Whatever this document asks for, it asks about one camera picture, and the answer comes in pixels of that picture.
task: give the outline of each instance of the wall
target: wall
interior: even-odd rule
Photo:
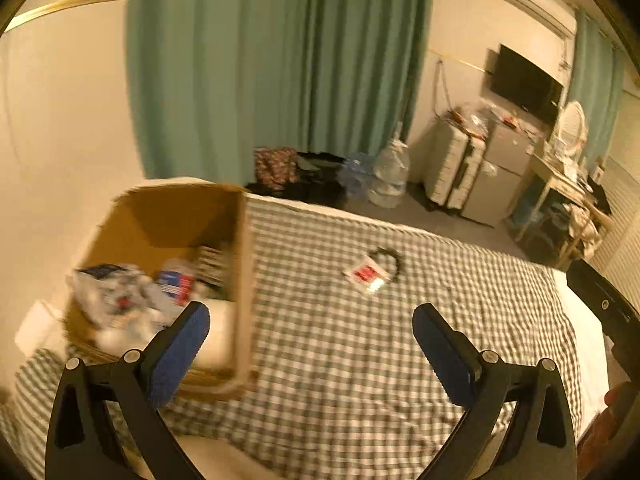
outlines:
[[[602,182],[614,229],[592,264],[640,308],[640,99],[627,92],[620,110]]]
[[[556,0],[570,9],[562,0]],[[615,43],[620,40],[593,0],[567,0],[585,8]],[[428,52],[424,63],[414,121],[408,137],[412,155],[411,179],[419,180],[422,162],[430,147],[428,135],[433,114],[433,81],[436,62],[443,57],[452,105],[476,104],[487,94],[488,75],[492,67],[490,51],[500,44],[512,48],[567,85],[570,72],[562,71],[563,49],[569,63],[573,58],[573,41],[563,44],[560,37],[540,22],[504,0],[433,0]],[[632,77],[625,77],[625,87],[634,89]],[[446,110],[442,86],[438,88],[438,111]]]
[[[57,0],[28,0],[31,9]],[[142,169],[127,101],[126,3],[50,14],[0,37],[0,386],[24,358],[33,302],[62,305],[65,276],[111,198]]]

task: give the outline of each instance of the gray floor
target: gray floor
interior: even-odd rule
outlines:
[[[524,260],[527,259],[505,226],[500,225],[493,228],[460,216],[449,215],[444,211],[429,212],[425,208],[426,202],[427,199],[422,187],[417,184],[409,184],[402,202],[394,209],[386,209],[371,202],[353,198],[348,200],[344,209],[369,218],[417,227],[454,240],[511,254]]]

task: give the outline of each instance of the bed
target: bed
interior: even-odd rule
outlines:
[[[578,437],[603,409],[602,327],[561,272],[335,209],[248,201],[257,383],[231,402],[175,399],[162,411],[175,433],[224,438],[283,478],[416,478],[462,414],[412,335],[412,311],[427,301],[478,349],[520,364],[552,358]],[[366,296],[342,270],[377,246],[399,251],[404,270]],[[17,374],[15,418],[0,412],[0,431],[36,478],[58,354],[39,349]],[[495,431],[512,412],[505,405]]]

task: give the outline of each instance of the checkered bedsheet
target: checkered bedsheet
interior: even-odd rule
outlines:
[[[412,335],[413,310],[425,302],[476,348],[507,362],[551,357],[579,428],[575,335],[549,269],[400,226],[256,198],[249,204],[259,379],[231,402],[174,400],[162,412],[172,431],[226,438],[283,478],[415,479],[462,414]],[[404,270],[397,283],[366,296],[342,270],[378,246],[399,251]],[[54,392],[60,376],[43,371],[43,355],[18,373],[40,399],[43,385]],[[42,477],[50,404],[30,405],[38,424],[27,444],[38,438],[26,461]],[[496,430],[512,411],[505,405]],[[24,449],[24,436],[18,440]]]

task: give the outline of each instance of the large water jug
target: large water jug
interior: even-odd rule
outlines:
[[[383,148],[373,165],[369,200],[382,207],[396,207],[406,191],[409,148],[400,140],[401,130],[402,123],[398,123],[391,141]]]

